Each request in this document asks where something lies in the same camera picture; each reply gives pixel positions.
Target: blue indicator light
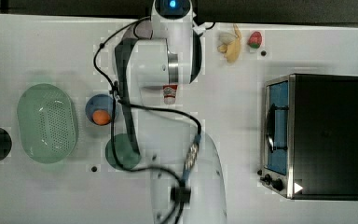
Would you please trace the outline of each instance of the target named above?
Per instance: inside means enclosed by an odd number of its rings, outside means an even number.
[[[175,0],[170,1],[170,7],[176,7],[176,1]]]

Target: small red object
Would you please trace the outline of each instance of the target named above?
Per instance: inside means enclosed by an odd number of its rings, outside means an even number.
[[[164,92],[164,103],[166,105],[173,105],[176,101],[176,91],[178,85],[165,85],[162,87]]]
[[[259,49],[262,42],[263,37],[261,36],[260,32],[254,32],[251,34],[251,37],[249,37],[248,45],[252,49]]]

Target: blue bowl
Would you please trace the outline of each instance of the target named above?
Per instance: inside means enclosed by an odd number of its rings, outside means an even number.
[[[112,116],[113,106],[116,108],[116,113],[114,116]],[[112,122],[117,117],[118,104],[113,105],[112,97],[105,95],[105,94],[98,94],[98,95],[91,97],[91,99],[89,99],[89,101],[86,104],[86,116],[89,119],[89,121],[93,124],[96,124],[96,123],[94,122],[92,115],[97,110],[107,111],[108,114],[110,115],[110,118],[113,118],[111,120],[111,122]]]

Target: oven glass window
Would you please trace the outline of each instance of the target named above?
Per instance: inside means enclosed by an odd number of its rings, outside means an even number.
[[[267,129],[267,168],[286,175],[287,167],[287,115],[289,106],[288,82],[269,86],[269,110]]]

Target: oven knob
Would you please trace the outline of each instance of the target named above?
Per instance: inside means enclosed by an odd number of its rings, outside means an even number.
[[[275,188],[277,191],[283,190],[283,182],[280,179],[272,180],[271,185],[273,188]]]
[[[264,181],[267,185],[270,185],[272,178],[270,175],[265,175],[264,177],[260,177],[260,180]]]

